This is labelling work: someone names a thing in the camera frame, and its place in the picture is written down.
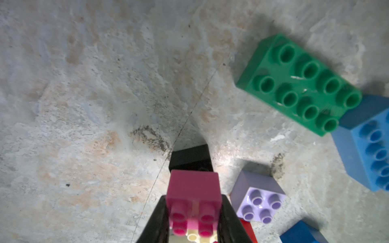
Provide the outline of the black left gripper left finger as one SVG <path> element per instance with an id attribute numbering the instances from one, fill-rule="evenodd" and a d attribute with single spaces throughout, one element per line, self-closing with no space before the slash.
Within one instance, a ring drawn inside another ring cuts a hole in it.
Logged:
<path id="1" fill-rule="evenodd" d="M 170 234 L 166 196 L 160 197 L 152 215 L 136 243 L 168 243 Z"/>

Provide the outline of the magenta square lego brick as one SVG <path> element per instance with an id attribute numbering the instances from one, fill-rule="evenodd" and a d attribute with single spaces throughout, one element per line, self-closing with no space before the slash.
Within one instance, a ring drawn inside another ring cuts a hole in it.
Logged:
<path id="1" fill-rule="evenodd" d="M 166 204 L 176 236 L 197 230 L 210 238 L 216 230 L 222 206 L 219 175 L 215 172 L 172 170 Z"/>

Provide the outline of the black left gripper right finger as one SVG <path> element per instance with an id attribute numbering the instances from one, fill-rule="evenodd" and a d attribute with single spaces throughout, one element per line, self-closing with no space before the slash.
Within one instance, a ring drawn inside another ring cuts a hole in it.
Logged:
<path id="1" fill-rule="evenodd" d="M 219 223 L 217 227 L 219 243 L 252 243 L 242 223 L 226 195 L 222 195 Z"/>

